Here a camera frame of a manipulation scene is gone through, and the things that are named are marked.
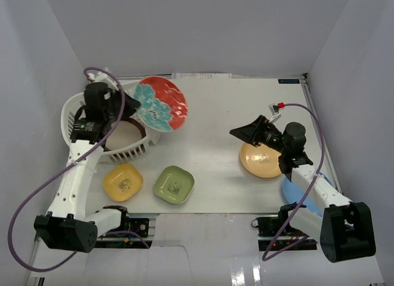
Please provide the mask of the dark red rimmed plate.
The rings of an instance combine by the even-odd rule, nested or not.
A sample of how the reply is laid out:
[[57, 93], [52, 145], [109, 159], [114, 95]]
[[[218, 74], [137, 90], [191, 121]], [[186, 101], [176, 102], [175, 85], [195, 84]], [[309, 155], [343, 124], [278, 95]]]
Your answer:
[[146, 136], [145, 128], [135, 119], [120, 121], [105, 143], [106, 151], [114, 151], [132, 145]]

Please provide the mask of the white plastic dish bin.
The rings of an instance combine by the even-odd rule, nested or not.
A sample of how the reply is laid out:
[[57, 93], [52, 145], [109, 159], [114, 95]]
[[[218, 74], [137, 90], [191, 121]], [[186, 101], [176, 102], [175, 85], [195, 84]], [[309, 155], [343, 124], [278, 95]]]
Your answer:
[[[149, 152], [150, 145], [158, 143], [160, 133], [149, 128], [138, 117], [137, 112], [132, 116], [122, 116], [127, 93], [133, 98], [137, 82], [125, 84], [121, 93], [122, 102], [119, 117], [116, 121], [107, 123], [103, 117], [103, 95], [110, 89], [106, 83], [90, 83], [84, 92], [70, 97], [62, 108], [61, 130], [64, 141], [70, 147], [69, 161], [80, 164], [84, 155], [97, 146], [88, 157], [94, 157], [99, 163], [127, 163], [136, 160]], [[133, 118], [144, 128], [146, 136], [128, 147], [106, 151], [105, 143], [120, 121]]]

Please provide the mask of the green square panda dish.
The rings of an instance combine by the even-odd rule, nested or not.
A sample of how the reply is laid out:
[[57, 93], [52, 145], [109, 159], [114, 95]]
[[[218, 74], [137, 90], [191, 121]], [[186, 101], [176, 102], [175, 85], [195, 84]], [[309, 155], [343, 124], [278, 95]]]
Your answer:
[[153, 190], [156, 196], [167, 203], [181, 205], [188, 199], [194, 184], [195, 179], [190, 172], [172, 165], [163, 169]]

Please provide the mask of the red and teal floral plate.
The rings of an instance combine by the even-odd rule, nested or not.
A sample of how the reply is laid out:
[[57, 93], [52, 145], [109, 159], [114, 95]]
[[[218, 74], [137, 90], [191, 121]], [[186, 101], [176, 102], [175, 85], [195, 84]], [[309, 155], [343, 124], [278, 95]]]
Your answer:
[[187, 119], [187, 100], [170, 80], [150, 76], [139, 81], [133, 98], [141, 103], [137, 115], [151, 129], [162, 133], [178, 130]]

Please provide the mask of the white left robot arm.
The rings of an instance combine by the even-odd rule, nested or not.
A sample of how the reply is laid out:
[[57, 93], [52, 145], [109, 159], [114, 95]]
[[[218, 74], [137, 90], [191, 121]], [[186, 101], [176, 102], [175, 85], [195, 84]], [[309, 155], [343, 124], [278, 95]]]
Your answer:
[[117, 236], [129, 232], [126, 208], [105, 206], [88, 216], [86, 202], [109, 132], [118, 121], [133, 115], [140, 102], [104, 82], [89, 83], [83, 98], [68, 129], [70, 170], [62, 176], [46, 215], [36, 217], [34, 228], [50, 249], [89, 253], [107, 232]]

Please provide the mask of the yellow square panda dish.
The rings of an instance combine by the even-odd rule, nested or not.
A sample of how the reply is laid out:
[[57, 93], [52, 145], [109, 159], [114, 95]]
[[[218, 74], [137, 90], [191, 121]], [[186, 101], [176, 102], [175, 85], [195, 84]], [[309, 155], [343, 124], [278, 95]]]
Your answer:
[[143, 185], [143, 176], [129, 163], [111, 170], [103, 180], [103, 189], [114, 202], [125, 202], [133, 197]]

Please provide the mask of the light blue plate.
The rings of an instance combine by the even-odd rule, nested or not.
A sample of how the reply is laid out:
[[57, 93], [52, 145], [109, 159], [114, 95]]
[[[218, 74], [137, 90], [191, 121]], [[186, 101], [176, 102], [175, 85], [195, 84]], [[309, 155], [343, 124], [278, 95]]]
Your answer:
[[[284, 178], [283, 184], [282, 184], [282, 193], [288, 204], [294, 203], [294, 202], [299, 202], [301, 198], [304, 196], [304, 191], [291, 182], [288, 178]], [[306, 198], [304, 201], [304, 205], [312, 212], [317, 214], [319, 217], [322, 217], [323, 214], [320, 212], [318, 207], [315, 205], [315, 203], [310, 200], [309, 198]]]

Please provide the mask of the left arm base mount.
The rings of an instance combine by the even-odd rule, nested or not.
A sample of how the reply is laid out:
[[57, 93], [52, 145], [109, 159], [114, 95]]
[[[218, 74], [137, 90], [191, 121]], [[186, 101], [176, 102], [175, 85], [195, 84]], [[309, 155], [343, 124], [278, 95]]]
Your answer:
[[155, 218], [130, 218], [124, 230], [114, 229], [97, 239], [95, 248], [149, 249], [155, 236]]

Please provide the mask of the pale orange round plate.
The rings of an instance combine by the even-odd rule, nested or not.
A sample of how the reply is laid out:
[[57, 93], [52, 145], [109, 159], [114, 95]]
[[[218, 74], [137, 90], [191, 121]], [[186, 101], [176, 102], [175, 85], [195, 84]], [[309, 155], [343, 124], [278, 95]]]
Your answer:
[[275, 178], [281, 174], [278, 158], [280, 153], [266, 145], [254, 147], [244, 143], [239, 158], [243, 167], [259, 178]]

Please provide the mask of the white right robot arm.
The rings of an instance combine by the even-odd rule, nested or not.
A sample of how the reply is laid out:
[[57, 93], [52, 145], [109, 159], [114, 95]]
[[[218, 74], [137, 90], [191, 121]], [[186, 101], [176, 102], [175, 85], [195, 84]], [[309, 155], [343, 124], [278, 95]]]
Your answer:
[[232, 136], [254, 147], [266, 145], [278, 151], [281, 172], [319, 208], [319, 214], [313, 213], [303, 200], [282, 206], [278, 213], [282, 234], [291, 236], [300, 230], [320, 243], [332, 263], [375, 255], [369, 207], [350, 200], [325, 180], [304, 151], [305, 133], [305, 127], [298, 122], [288, 123], [280, 132], [262, 115], [251, 124], [230, 131]]

